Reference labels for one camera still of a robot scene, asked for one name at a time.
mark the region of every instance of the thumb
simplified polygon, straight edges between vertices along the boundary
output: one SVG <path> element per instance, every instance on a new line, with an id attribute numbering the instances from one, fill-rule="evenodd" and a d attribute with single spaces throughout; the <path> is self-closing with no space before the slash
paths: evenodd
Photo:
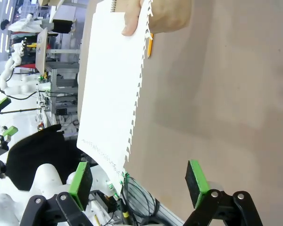
<path id="1" fill-rule="evenodd" d="M 138 23 L 138 17 L 141 12 L 140 0 L 129 0 L 125 12 L 125 28 L 122 31 L 124 36 L 131 36 L 135 32 Z"/>

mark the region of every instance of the yellow pencil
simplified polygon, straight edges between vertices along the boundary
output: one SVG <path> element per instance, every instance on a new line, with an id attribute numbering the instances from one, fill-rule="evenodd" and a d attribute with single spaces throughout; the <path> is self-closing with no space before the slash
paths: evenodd
<path id="1" fill-rule="evenodd" d="M 153 45 L 153 37 L 154 35 L 151 33 L 152 39 L 149 39 L 149 44 L 148 44 L 148 58 L 151 56 L 152 52 L 152 45 Z"/>

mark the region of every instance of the spiral notebook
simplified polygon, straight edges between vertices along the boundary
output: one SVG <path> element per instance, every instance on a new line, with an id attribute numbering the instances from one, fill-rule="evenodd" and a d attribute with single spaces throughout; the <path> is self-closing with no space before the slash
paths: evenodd
<path id="1" fill-rule="evenodd" d="M 145 0 L 135 33 L 125 37 L 121 34 L 125 14 L 111 12 L 116 1 L 107 1 L 98 5 L 92 19 L 77 146 L 105 170 L 120 193 L 124 163 L 129 160 L 152 12 L 151 0 Z"/>

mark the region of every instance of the black hair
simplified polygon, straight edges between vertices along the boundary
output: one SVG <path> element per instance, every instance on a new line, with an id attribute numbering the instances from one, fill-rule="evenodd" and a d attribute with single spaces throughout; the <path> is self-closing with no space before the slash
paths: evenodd
<path id="1" fill-rule="evenodd" d="M 5 28 L 8 24 L 9 24 L 9 21 L 7 19 L 3 20 L 0 24 L 1 30 L 5 30 Z"/>

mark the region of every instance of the bolt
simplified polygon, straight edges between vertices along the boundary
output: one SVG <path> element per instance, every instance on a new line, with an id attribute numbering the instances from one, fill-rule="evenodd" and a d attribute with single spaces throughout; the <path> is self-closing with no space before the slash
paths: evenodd
<path id="1" fill-rule="evenodd" d="M 212 192 L 211 195 L 212 195 L 213 198 L 217 198 L 218 197 L 218 192 Z"/>
<path id="2" fill-rule="evenodd" d="M 244 195 L 243 194 L 239 194 L 238 195 L 238 199 L 244 199 Z"/>

